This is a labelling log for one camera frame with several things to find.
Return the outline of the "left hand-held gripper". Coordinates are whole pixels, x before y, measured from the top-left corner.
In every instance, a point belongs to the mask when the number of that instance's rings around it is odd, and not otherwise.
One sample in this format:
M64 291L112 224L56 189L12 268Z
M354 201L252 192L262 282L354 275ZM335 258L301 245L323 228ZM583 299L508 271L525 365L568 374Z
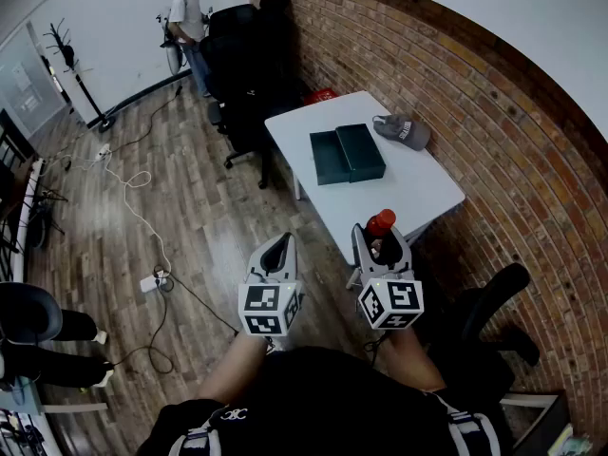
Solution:
M267 240L252 253L248 273L238 285L243 329L252 336L287 336L303 295L294 236L285 233Z

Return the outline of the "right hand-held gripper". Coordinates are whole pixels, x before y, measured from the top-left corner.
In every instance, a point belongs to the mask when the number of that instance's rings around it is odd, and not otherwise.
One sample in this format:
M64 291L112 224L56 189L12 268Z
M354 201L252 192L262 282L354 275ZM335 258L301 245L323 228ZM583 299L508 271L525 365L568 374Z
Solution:
M373 273L373 259L364 230L355 223L351 244L356 273L361 284L356 308L373 330L404 330L425 310L422 282L414 278L411 250L396 227L390 230L389 269Z

